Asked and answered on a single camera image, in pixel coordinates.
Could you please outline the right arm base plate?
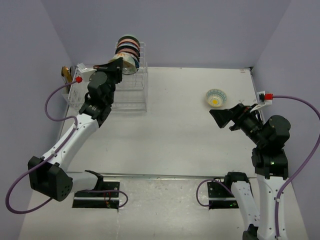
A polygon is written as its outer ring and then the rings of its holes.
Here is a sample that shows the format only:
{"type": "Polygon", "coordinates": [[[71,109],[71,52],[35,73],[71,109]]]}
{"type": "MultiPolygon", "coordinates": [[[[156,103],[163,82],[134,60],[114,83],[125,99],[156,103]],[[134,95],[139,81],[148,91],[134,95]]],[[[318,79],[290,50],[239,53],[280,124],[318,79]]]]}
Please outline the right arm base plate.
{"type": "Polygon", "coordinates": [[[239,208],[236,199],[219,183],[209,181],[207,183],[207,191],[210,210],[239,208]]]}

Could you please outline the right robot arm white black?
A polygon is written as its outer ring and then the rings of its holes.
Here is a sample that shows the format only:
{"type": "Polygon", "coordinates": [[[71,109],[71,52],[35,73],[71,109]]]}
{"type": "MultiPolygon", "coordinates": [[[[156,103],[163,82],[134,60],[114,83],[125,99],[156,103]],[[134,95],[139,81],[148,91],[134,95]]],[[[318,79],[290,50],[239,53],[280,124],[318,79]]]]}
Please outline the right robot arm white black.
{"type": "Polygon", "coordinates": [[[231,131],[241,130],[255,144],[251,161],[259,187],[259,205],[256,205],[251,184],[243,172],[228,172],[223,191],[235,197],[239,207],[244,240],[286,240],[284,184],[289,178],[288,159],[284,151],[290,137],[290,122],[280,115],[263,122],[255,109],[242,103],[230,109],[211,109],[209,113],[219,128],[229,122],[231,131]]]}

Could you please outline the white bowl orange flower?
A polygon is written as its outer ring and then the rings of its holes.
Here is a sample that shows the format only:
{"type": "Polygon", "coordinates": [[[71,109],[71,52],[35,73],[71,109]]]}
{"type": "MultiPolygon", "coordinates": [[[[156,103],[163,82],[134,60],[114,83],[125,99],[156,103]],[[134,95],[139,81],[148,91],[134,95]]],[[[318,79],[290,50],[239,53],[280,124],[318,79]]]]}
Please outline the white bowl orange flower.
{"type": "Polygon", "coordinates": [[[122,58],[123,61],[122,74],[134,75],[137,72],[136,62],[134,58],[127,52],[116,53],[112,59],[108,61],[108,63],[114,62],[120,58],[122,58]]]}

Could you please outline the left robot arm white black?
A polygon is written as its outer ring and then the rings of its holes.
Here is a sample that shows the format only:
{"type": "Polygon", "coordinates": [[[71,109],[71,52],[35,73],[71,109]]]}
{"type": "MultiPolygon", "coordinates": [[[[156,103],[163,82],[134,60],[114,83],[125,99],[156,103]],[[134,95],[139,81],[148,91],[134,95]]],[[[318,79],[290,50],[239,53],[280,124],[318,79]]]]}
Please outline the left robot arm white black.
{"type": "Polygon", "coordinates": [[[95,65],[89,77],[85,101],[74,125],[42,157],[28,162],[30,187],[58,202],[70,193],[87,191],[97,197],[103,193],[101,174],[92,170],[67,173],[67,169],[86,140],[105,122],[114,102],[116,85],[123,78],[123,58],[95,65]]]}

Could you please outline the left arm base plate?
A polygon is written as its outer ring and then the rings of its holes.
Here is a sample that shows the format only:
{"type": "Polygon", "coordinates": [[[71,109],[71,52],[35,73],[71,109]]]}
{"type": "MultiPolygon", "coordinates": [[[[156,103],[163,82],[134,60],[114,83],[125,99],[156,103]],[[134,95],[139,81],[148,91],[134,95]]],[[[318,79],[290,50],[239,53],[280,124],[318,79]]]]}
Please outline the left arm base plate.
{"type": "Polygon", "coordinates": [[[118,192],[76,192],[73,197],[72,208],[75,209],[119,209],[118,192]]]}

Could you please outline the yellow blue patterned bowl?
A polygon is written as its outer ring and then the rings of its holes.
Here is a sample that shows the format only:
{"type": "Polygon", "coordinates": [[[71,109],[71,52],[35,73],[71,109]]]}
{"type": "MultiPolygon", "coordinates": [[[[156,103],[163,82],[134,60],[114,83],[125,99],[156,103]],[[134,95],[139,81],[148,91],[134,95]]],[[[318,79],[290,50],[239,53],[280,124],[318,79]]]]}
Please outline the yellow blue patterned bowl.
{"type": "Polygon", "coordinates": [[[220,89],[210,89],[205,95],[206,102],[213,108],[220,108],[227,102],[227,95],[220,89]]]}

